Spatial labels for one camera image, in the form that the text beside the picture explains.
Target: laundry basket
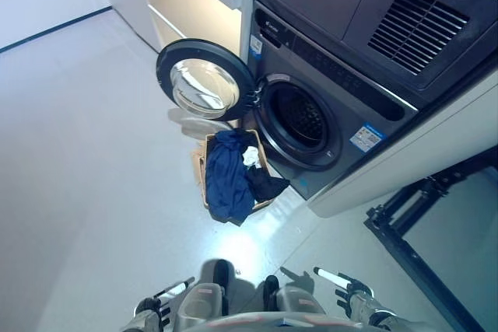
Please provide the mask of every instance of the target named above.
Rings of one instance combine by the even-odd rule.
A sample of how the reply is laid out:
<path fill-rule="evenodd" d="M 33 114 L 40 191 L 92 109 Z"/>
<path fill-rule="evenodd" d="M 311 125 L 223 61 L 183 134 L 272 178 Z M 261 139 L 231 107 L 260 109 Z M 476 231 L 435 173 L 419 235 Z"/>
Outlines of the laundry basket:
<path fill-rule="evenodd" d="M 268 170 L 268 160 L 266 159 L 266 154 L 265 154 L 265 149 L 263 148 L 263 145 L 261 144 L 261 141 L 259 140 L 258 132 L 256 130 L 247 130 L 248 132 L 254 134 L 256 139 L 258 140 L 258 151 L 259 151 L 259 162 L 261 164 L 261 167 Z M 194 167 L 195 167 L 195 173 L 196 177 L 198 179 L 199 184 L 201 185 L 201 192 L 202 192 L 202 200 L 204 202 L 204 206 L 209 208 L 209 204 L 206 200 L 205 196 L 205 163 L 207 160 L 207 155 L 209 153 L 209 141 L 215 137 L 215 134 L 210 134 L 206 135 L 205 141 L 201 143 L 202 147 L 200 149 L 197 149 L 193 153 L 193 161 L 194 161 Z M 267 200 L 263 202 L 259 202 L 254 205 L 252 208 L 252 211 L 256 211 L 258 209 L 264 208 L 265 206 L 268 206 L 272 203 L 273 200 Z"/>

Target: baseboard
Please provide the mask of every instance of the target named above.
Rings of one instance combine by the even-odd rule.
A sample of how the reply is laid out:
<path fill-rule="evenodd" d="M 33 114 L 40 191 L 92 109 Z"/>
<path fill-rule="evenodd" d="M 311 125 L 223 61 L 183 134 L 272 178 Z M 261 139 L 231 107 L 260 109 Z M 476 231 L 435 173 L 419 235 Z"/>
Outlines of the baseboard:
<path fill-rule="evenodd" d="M 70 26 L 70 25 L 73 25 L 75 23 L 78 23 L 80 21 L 83 21 L 84 19 L 89 19 L 90 17 L 94 17 L 94 16 L 97 16 L 101 13 L 104 13 L 104 12 L 107 12 L 107 11 L 110 11 L 112 9 L 111 6 L 108 6 L 108 7 L 105 7 L 105 8 L 102 8 L 102 9 L 99 9 L 95 12 L 91 12 L 91 13 L 88 13 L 87 15 L 84 15 L 84 16 L 81 16 L 81 17 L 78 17 L 76 19 L 72 19 L 71 21 L 68 21 L 67 23 L 61 23 L 60 25 L 57 25 L 57 26 L 54 26 L 54 27 L 51 27 L 50 29 L 47 29 L 47 30 L 44 30 L 38 34 L 34 34 L 32 35 L 31 37 L 27 37 L 25 39 L 22 39 L 22 40 L 19 40 L 15 43 L 12 43 L 12 44 L 9 44 L 8 46 L 5 46 L 5 47 L 2 47 L 0 48 L 0 54 L 2 52 L 5 52 L 5 51 L 8 51 L 8 50 L 11 50 L 13 49 L 14 47 L 18 47 L 20 46 L 21 44 L 25 44 L 27 42 L 30 42 L 32 40 L 35 40 L 39 37 L 42 37 L 43 35 L 47 35 L 47 34 L 50 34 L 50 33 L 53 33 L 54 31 L 57 31 L 57 30 L 60 30 L 62 29 L 63 27 L 67 27 L 67 26 Z"/>

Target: washing machine door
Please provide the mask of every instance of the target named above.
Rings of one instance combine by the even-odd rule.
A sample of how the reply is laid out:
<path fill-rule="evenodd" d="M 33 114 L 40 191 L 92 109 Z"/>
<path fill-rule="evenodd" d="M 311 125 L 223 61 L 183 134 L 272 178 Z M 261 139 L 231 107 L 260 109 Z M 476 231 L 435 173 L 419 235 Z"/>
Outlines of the washing machine door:
<path fill-rule="evenodd" d="M 180 108 L 208 120 L 242 118 L 256 98 L 256 81 L 244 62 L 207 40 L 168 44 L 157 58 L 156 74 Z"/>

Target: door glass window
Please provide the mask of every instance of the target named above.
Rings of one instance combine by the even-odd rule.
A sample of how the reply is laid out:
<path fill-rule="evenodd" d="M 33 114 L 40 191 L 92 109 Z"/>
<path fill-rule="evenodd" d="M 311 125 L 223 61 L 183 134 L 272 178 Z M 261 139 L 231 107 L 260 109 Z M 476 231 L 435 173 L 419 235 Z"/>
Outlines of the door glass window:
<path fill-rule="evenodd" d="M 179 61 L 170 71 L 170 80 L 178 106 L 202 118 L 220 118 L 239 100 L 233 77 L 210 61 Z"/>

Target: black stand leg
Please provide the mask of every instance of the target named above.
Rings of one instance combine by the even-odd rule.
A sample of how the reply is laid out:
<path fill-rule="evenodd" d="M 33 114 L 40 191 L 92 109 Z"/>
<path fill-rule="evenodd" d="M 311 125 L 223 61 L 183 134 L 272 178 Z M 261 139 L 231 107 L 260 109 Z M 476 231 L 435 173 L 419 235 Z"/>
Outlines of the black stand leg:
<path fill-rule="evenodd" d="M 371 208 L 365 226 L 373 232 L 406 273 L 437 307 L 456 331 L 484 331 L 429 265 L 403 240 L 403 236 L 448 193 L 448 189 L 488 166 L 497 166 L 497 148 L 493 147 L 424 180 L 402 188 L 384 205 Z M 394 213 L 421 191 L 422 195 L 392 224 Z"/>

